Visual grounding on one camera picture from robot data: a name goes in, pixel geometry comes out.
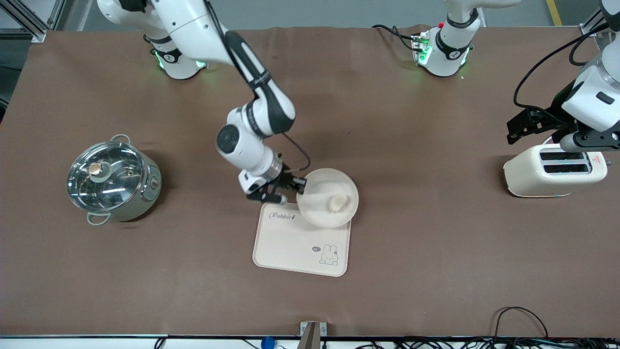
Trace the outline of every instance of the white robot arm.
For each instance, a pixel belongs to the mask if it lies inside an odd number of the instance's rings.
[[[415,38],[415,62],[437,76],[455,74],[465,64],[469,46],[480,28],[478,7],[503,8],[521,0],[442,0],[448,7],[443,27],[431,28]]]
[[[600,0],[606,25],[620,34],[620,1]],[[556,130],[555,143],[565,152],[620,150],[620,40],[587,63],[575,80],[540,109],[526,106],[508,122],[508,142]]]
[[[239,183],[249,199],[285,203],[275,188],[303,193],[296,178],[263,139],[290,130],[295,108],[271,74],[236,32],[225,28],[208,0],[97,0],[105,17],[145,32],[162,67],[173,78],[192,77],[201,62],[233,65],[254,99],[233,109],[219,131],[217,149],[241,170]]]

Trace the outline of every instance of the pot with glass lid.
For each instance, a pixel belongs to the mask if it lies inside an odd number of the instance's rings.
[[[161,173],[155,161],[120,134],[93,145],[73,162],[67,189],[91,225],[124,222],[143,215],[155,203]]]

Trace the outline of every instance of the table surface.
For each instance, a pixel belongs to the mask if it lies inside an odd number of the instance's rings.
[[[546,136],[507,145],[513,90],[577,29],[481,29],[449,78],[374,29],[243,35],[295,103],[290,135],[311,170],[358,185],[348,271],[253,264],[260,204],[215,150],[252,97],[231,67],[174,81],[139,33],[50,32],[0,127],[0,333],[287,334],[321,320],[331,335],[488,335],[500,308],[523,306],[552,336],[620,336],[618,172],[562,199],[518,199],[503,183],[502,165]],[[522,101],[548,105],[577,71],[553,58]],[[121,132],[161,167],[162,194],[142,219],[91,227],[66,175]],[[267,143],[303,163],[283,137]],[[500,335],[541,329],[507,313]]]

